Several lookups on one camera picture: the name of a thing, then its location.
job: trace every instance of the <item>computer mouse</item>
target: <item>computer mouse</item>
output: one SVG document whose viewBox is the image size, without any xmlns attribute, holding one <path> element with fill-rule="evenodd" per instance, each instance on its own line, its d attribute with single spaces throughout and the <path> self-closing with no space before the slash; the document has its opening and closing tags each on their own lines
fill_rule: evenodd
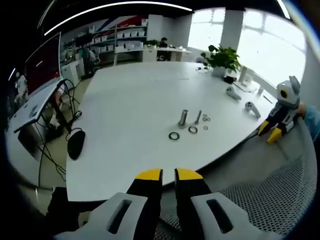
<svg viewBox="0 0 320 240">
<path fill-rule="evenodd" d="M 84 145 L 86 133 L 82 130 L 73 134 L 68 141 L 67 150 L 70 158 L 77 160 Z"/>
</svg>

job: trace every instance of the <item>blue sleeve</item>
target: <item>blue sleeve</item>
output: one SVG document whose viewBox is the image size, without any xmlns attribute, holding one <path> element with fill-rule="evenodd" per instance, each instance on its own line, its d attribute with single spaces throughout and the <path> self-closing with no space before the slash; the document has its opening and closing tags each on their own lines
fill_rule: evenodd
<svg viewBox="0 0 320 240">
<path fill-rule="evenodd" d="M 320 133 L 320 112 L 314 106 L 308 106 L 304 122 L 310 131 L 312 141 L 315 141 Z"/>
</svg>

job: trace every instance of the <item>washer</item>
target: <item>washer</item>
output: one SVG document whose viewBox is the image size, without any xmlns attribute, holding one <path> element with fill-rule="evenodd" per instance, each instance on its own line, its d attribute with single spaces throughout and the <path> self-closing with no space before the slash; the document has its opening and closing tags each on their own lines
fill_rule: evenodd
<svg viewBox="0 0 320 240">
<path fill-rule="evenodd" d="M 189 133 L 196 134 L 198 132 L 198 128 L 196 128 L 195 126 L 190 126 L 188 128 L 188 131 Z"/>
<path fill-rule="evenodd" d="M 176 141 L 176 140 L 178 140 L 178 139 L 180 138 L 180 135 L 179 135 L 179 133 L 173 131 L 173 132 L 170 132 L 170 133 L 169 133 L 169 138 L 170 138 L 171 140 L 173 140 L 173 141 Z"/>
</svg>

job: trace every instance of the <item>white controller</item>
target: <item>white controller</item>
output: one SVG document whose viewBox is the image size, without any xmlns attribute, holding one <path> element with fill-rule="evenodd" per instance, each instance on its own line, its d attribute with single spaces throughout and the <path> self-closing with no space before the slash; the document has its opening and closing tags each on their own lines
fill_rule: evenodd
<svg viewBox="0 0 320 240">
<path fill-rule="evenodd" d="M 236 94 L 232 86 L 228 86 L 228 88 L 225 90 L 225 93 L 235 100 L 241 100 L 241 97 L 238 94 Z"/>
<path fill-rule="evenodd" d="M 257 107 L 251 101 L 248 101 L 245 104 L 245 110 L 247 110 L 248 112 L 251 110 L 257 119 L 259 119 L 261 117 L 260 112 L 258 111 Z"/>
</svg>

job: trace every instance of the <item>window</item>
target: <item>window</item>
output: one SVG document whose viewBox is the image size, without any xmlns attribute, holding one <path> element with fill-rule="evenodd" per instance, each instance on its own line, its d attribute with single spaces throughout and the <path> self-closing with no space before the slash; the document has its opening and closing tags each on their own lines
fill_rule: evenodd
<svg viewBox="0 0 320 240">
<path fill-rule="evenodd" d="M 306 48 L 303 32 L 291 22 L 256 10 L 244 13 L 239 61 L 274 87 L 291 75 L 301 82 Z"/>
<path fill-rule="evenodd" d="M 192 16 L 188 47 L 207 51 L 209 45 L 218 46 L 224 28 L 225 13 L 224 8 L 196 11 Z"/>
</svg>

